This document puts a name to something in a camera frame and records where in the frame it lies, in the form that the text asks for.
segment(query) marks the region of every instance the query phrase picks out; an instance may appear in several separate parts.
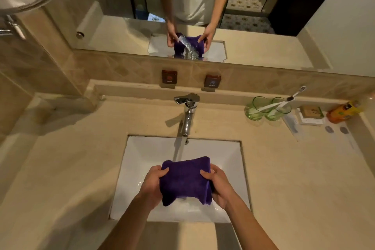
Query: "hand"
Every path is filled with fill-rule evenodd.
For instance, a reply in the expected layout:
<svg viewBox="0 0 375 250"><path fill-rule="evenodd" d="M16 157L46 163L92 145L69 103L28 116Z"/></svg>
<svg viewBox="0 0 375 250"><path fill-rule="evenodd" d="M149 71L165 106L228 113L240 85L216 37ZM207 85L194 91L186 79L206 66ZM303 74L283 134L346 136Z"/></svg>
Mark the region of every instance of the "hand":
<svg viewBox="0 0 375 250"><path fill-rule="evenodd" d="M212 198L219 205L219 207L225 210L228 200L237 194L232 185L229 183L224 171L211 163L211 173L201 170L201 175L205 179L213 182L215 190L212 192Z"/></svg>
<svg viewBox="0 0 375 250"><path fill-rule="evenodd" d="M176 24L173 21L168 20L168 19L165 21L165 24L166 24L166 30L167 30L166 43L168 47L174 47L174 43L179 42L179 38L176 35Z"/></svg>
<svg viewBox="0 0 375 250"><path fill-rule="evenodd" d="M215 32L216 32L216 25L213 23L209 23L207 27L204 29L203 34L198 39L198 43L200 43L205 38L207 38L207 40L204 42L204 52L207 52L210 49Z"/></svg>
<svg viewBox="0 0 375 250"><path fill-rule="evenodd" d="M169 168L162 170L160 165L153 166L144 178L138 196L144 197L147 200L151 210L155 208L163 198L159 188L159 178L167 174L168 171Z"/></svg>

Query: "white toothbrush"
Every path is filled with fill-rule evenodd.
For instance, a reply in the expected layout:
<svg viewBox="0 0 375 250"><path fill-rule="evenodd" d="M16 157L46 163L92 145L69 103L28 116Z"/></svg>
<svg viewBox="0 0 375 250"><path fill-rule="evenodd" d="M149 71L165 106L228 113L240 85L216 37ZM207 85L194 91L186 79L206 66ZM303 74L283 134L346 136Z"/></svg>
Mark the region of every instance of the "white toothbrush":
<svg viewBox="0 0 375 250"><path fill-rule="evenodd" d="M296 99L296 96L299 93L301 93L301 92L303 92L305 90L306 90L306 86L302 86L296 93L294 93L292 96L289 96L286 101L283 101L283 102L280 102L280 103L276 103L276 104L279 104L279 106L277 108L282 108L286 104L288 104L289 102L294 101ZM276 114L276 109L277 108L275 108L274 110L272 110L268 115L269 116L274 116Z"/></svg>

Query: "white sink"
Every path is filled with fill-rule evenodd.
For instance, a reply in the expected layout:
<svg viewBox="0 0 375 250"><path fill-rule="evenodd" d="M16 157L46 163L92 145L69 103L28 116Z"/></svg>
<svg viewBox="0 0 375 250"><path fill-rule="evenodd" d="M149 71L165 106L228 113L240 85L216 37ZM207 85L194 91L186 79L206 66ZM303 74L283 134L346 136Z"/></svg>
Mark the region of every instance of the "white sink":
<svg viewBox="0 0 375 250"><path fill-rule="evenodd" d="M138 193L151 166L173 160L181 139L171 137L129 136L121 163L110 218L118 220ZM241 145L224 140L189 139L181 160L208 156L228 177L237 194L250 207ZM148 221L204 221L230 222L226 212L213 200L202 205L196 198L176 199L171 205L160 203L148 217Z"/></svg>

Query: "countertop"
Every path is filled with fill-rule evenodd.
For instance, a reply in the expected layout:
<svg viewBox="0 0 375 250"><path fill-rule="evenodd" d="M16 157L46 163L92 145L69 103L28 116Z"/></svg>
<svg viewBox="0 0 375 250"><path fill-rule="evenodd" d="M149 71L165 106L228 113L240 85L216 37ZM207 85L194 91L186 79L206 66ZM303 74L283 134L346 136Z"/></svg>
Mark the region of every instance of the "countertop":
<svg viewBox="0 0 375 250"><path fill-rule="evenodd" d="M199 36L204 28L177 25L186 36ZM95 34L83 49L148 55L152 34L165 34L165 24L103 16ZM213 41L224 42L226 63L289 69L313 69L297 37L217 29Z"/></svg>
<svg viewBox="0 0 375 250"><path fill-rule="evenodd" d="M125 97L91 114L56 110L0 206L0 248L96 250L114 226L108 213L128 134L174 137L182 112L172 101ZM283 121L200 103L191 137L241 141L254 215L280 250L375 249L375 178L364 158L344 134L338 149L323 127L303 128L308 137L297 142ZM220 229L148 223L138 249L224 249L230 228L217 238Z"/></svg>

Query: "faucet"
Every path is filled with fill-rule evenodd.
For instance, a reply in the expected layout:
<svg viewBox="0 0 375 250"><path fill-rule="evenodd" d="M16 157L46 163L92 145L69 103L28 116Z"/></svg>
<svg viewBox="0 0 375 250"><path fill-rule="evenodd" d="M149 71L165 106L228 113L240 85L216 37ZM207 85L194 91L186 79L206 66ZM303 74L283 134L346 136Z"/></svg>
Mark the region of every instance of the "faucet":
<svg viewBox="0 0 375 250"><path fill-rule="evenodd" d="M194 94L194 93L190 93L185 96L174 97L174 101L177 104L179 105L185 104L185 117L182 122L182 130L181 130L181 134L183 137L187 138L189 136L190 127L193 124L194 112L200 100L201 98L199 97L199 95Z"/></svg>

